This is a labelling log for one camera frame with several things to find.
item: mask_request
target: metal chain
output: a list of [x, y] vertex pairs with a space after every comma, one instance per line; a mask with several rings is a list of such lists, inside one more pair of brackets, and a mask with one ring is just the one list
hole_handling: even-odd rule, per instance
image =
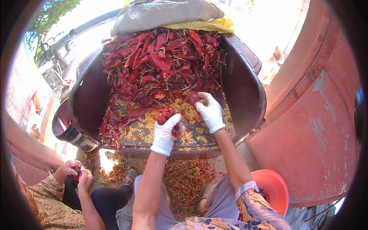
[[257, 127], [255, 128], [255, 130], [253, 129], [253, 130], [251, 130], [251, 131], [249, 132], [248, 137], [244, 137], [244, 139], [243, 139], [242, 141], [238, 142], [235, 146], [236, 146], [236, 147], [238, 147], [239, 145], [243, 144], [243, 143], [244, 143], [244, 142], [246, 142], [249, 138], [253, 137], [256, 133], [258, 133], [260, 130], [261, 130], [261, 127], [260, 127], [260, 126], [257, 126]]

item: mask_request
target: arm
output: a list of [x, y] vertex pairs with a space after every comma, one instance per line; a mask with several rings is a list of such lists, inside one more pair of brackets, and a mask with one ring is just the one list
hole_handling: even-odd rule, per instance
[[196, 108], [219, 143], [230, 183], [236, 191], [238, 209], [247, 222], [244, 228], [290, 229], [288, 222], [259, 193], [247, 164], [224, 129], [219, 103], [209, 93], [199, 92], [198, 96], [204, 99], [196, 103]]
[[85, 169], [83, 166], [81, 167], [82, 175], [79, 177], [78, 183], [78, 193], [79, 200], [82, 206], [84, 223], [86, 225], [86, 229], [96, 229], [96, 230], [105, 230], [105, 224], [102, 221], [102, 218], [98, 214], [95, 206], [93, 205], [91, 195], [89, 194], [89, 190], [93, 184], [93, 175], [92, 173]]
[[132, 229], [154, 229], [166, 155], [151, 152], [135, 195]]
[[64, 181], [67, 175], [78, 175], [78, 173], [71, 168], [75, 164], [81, 165], [82, 163], [77, 160], [68, 160], [62, 164], [55, 173], [50, 171], [49, 176], [46, 179], [28, 188], [39, 195], [61, 202], [64, 195]]
[[252, 176], [245, 160], [236, 150], [235, 145], [228, 136], [226, 130], [221, 128], [213, 133], [219, 143], [224, 157], [227, 174], [234, 190], [238, 190], [243, 184], [252, 181]]
[[174, 145], [174, 137], [171, 135], [173, 127], [180, 121], [181, 114], [177, 113], [169, 118], [165, 124], [155, 123], [153, 143], [150, 147], [146, 169], [133, 205], [132, 229], [155, 229], [156, 212], [160, 204], [160, 193], [163, 171], [166, 158]]
[[203, 99], [195, 104], [196, 109], [201, 113], [210, 133], [213, 133], [219, 143], [231, 185], [236, 191], [243, 184], [252, 181], [252, 176], [247, 164], [224, 129], [220, 104], [209, 93], [199, 92], [198, 96]]

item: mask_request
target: hand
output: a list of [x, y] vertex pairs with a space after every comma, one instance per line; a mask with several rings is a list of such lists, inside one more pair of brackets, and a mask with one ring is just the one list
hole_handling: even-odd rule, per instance
[[78, 172], [72, 169], [72, 167], [74, 167], [76, 164], [82, 165], [82, 163], [78, 160], [67, 160], [57, 169], [57, 171], [60, 170], [60, 173], [65, 176], [68, 175], [78, 176]]
[[170, 117], [163, 125], [159, 125], [156, 121], [153, 143], [150, 150], [170, 156], [170, 152], [174, 146], [174, 137], [171, 135], [171, 130], [180, 120], [181, 114], [177, 113]]
[[203, 98], [195, 104], [197, 111], [202, 115], [210, 133], [224, 128], [222, 121], [221, 105], [212, 97], [211, 94], [198, 92], [198, 97]]
[[94, 178], [92, 173], [85, 169], [83, 166], [81, 167], [82, 175], [79, 176], [79, 183], [78, 183], [78, 191], [88, 192], [91, 189]]

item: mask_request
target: person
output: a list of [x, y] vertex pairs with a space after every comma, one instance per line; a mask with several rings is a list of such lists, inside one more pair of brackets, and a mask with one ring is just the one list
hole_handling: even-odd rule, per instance
[[[173, 147], [171, 130], [181, 114], [175, 114], [163, 125], [156, 122], [145, 171], [134, 183], [132, 229], [291, 229], [259, 193], [247, 164], [224, 129], [219, 103], [209, 93], [199, 92], [198, 96], [202, 99], [195, 104], [196, 109], [221, 148], [228, 175], [200, 200], [199, 210], [208, 210], [204, 217], [187, 217], [178, 223], [166, 204], [162, 176]], [[239, 213], [242, 221], [237, 220]]]
[[140, 170], [131, 166], [128, 170], [125, 183], [120, 188], [101, 187], [92, 192], [91, 198], [100, 214], [107, 230], [119, 230], [116, 221], [116, 211], [125, 207], [133, 195], [135, 178]]
[[81, 166], [78, 193], [69, 175], [78, 176], [72, 167], [82, 165], [78, 160], [68, 160], [40, 183], [27, 186], [12, 164], [21, 194], [34, 217], [44, 229], [106, 229], [90, 196], [92, 173]]

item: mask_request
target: red plastic basin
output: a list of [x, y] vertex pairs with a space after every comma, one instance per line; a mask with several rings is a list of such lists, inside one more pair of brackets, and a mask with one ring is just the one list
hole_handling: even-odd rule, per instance
[[259, 189], [264, 189], [270, 196], [270, 206], [285, 217], [289, 206], [289, 190], [284, 178], [277, 172], [261, 169], [251, 172]]

